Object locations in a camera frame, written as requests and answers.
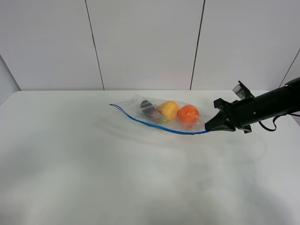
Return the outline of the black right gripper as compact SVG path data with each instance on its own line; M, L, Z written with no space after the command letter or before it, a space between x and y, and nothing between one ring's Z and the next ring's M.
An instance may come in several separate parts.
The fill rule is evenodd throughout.
M206 131L244 131L245 134L251 133L252 129L247 121L250 110L253 106L252 98L235 100L229 103L221 98L214 101L214 107L219 112L208 122L205 123Z

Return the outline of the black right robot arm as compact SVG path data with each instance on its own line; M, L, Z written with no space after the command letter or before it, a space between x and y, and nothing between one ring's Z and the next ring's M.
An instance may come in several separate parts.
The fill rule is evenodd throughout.
M276 121L281 116L295 115L300 111L299 78L257 97L242 82L234 87L233 92L239 100L229 103L219 98L214 101L219 112L205 123L205 130L234 132L239 129L247 134L252 132L250 125L258 122L265 130L273 132L276 129L264 126L263 120L272 118Z

